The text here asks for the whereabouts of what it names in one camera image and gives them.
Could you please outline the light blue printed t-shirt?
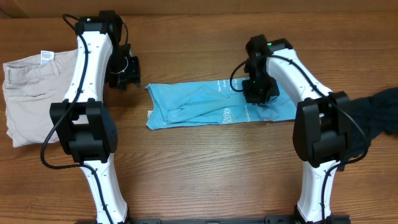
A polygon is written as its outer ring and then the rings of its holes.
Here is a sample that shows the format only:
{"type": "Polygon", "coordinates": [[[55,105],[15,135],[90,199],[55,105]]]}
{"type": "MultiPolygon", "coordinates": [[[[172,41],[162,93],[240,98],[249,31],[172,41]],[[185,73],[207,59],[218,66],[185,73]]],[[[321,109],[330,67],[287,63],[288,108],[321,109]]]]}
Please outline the light blue printed t-shirt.
{"type": "Polygon", "coordinates": [[[280,95],[264,104],[247,103],[242,93],[244,78],[154,84],[146,86],[153,110],[148,112],[147,127],[151,130],[182,126],[233,124],[256,121],[287,121],[295,118],[296,106],[281,85],[280,95]]]}

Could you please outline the black Nike garment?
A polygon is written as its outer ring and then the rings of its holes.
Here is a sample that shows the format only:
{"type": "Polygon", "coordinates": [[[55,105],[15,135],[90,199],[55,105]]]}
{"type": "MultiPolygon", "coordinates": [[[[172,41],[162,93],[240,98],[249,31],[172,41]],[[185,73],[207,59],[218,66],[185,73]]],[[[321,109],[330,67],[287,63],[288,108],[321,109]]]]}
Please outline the black Nike garment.
{"type": "Polygon", "coordinates": [[[371,141],[381,133],[397,134],[397,88],[352,100],[348,114],[355,123],[348,123],[353,135],[351,148],[345,152],[345,162],[368,150],[371,141]]]}

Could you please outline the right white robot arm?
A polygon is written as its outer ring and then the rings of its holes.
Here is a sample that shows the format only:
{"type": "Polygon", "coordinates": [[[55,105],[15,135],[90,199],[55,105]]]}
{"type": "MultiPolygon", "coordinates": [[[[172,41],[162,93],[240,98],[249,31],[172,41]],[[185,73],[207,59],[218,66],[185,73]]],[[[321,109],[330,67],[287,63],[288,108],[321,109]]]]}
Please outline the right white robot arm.
{"type": "Polygon", "coordinates": [[[321,84],[297,57],[286,39],[264,35],[246,44],[243,95],[248,103],[264,104],[286,91],[296,107],[295,152],[303,161],[300,198],[291,215],[268,215],[265,223],[350,223],[330,209],[333,179],[352,143],[349,98],[321,84]]]}

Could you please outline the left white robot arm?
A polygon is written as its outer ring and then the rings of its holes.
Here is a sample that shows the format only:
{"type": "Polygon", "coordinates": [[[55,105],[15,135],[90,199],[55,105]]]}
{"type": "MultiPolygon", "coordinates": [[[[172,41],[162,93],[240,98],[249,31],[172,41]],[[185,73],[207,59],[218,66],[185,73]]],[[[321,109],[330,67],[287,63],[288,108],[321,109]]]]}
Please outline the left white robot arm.
{"type": "Polygon", "coordinates": [[[118,130],[103,102],[104,86],[126,90],[141,86],[138,57],[128,42],[120,43],[127,25],[114,10],[98,16],[79,17],[72,29],[78,53],[63,101],[50,105],[53,128],[65,154],[84,173],[96,207],[95,223],[131,223],[129,208],[121,194],[114,155],[118,130]]]}

